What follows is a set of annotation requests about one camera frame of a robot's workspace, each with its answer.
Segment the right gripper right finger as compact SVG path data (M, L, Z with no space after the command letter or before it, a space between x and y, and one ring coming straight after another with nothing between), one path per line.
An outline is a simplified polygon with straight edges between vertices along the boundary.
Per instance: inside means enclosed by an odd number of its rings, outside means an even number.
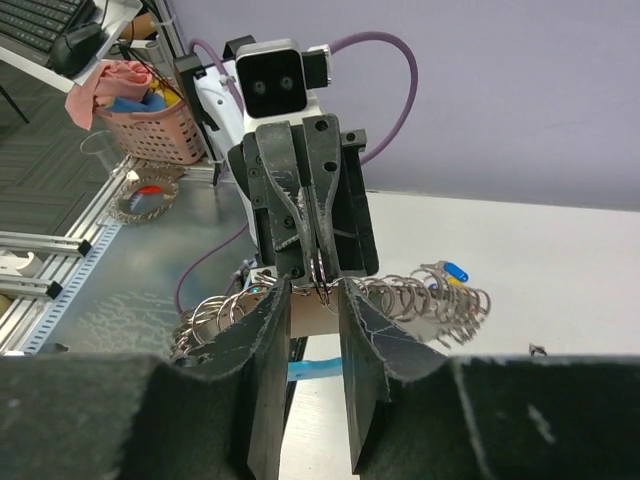
M419 395L447 357L388 319L350 280L339 290L339 336L353 472L417 474Z

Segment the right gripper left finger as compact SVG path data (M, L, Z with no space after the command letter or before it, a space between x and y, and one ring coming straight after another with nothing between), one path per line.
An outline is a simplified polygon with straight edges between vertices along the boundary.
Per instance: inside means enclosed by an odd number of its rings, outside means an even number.
M175 364L205 381L198 429L216 478L277 478L284 434L291 283L283 277L257 305Z

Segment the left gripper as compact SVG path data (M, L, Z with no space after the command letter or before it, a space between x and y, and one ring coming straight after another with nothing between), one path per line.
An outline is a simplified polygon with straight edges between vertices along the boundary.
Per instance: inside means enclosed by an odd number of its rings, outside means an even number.
M228 153L248 198L257 263L292 280L366 277L379 270L360 152L362 130L333 114L263 124Z

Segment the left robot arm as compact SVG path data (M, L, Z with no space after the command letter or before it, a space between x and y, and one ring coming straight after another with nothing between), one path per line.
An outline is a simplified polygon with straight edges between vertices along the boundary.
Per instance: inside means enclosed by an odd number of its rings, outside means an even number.
M196 54L174 62L206 150L239 192L257 264L301 287L379 269L361 166L367 138L321 108L329 67L324 47L252 36L227 43L212 65Z

